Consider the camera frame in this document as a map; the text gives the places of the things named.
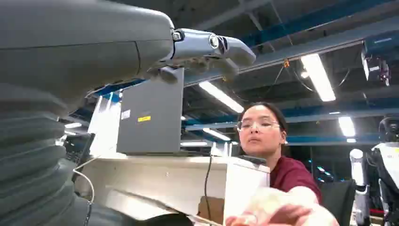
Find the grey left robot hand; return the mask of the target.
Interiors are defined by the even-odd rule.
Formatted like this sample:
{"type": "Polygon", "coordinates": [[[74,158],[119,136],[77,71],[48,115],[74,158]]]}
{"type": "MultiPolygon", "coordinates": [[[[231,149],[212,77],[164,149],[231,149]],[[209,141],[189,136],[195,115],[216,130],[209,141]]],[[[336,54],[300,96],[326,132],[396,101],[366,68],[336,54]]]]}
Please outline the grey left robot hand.
{"type": "Polygon", "coordinates": [[[0,3],[0,110],[64,115],[98,87],[166,67],[235,75],[256,59],[242,41],[176,29],[162,12],[108,0],[0,3]]]}

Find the person's hand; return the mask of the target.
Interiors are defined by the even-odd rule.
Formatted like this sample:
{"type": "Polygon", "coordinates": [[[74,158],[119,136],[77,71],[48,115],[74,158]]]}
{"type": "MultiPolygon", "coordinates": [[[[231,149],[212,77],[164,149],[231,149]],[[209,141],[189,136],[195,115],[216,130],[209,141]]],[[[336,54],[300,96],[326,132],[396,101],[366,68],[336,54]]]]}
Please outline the person's hand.
{"type": "Polygon", "coordinates": [[[227,226],[338,226],[336,218],[316,203],[252,202],[237,216],[229,217],[227,226]]]}

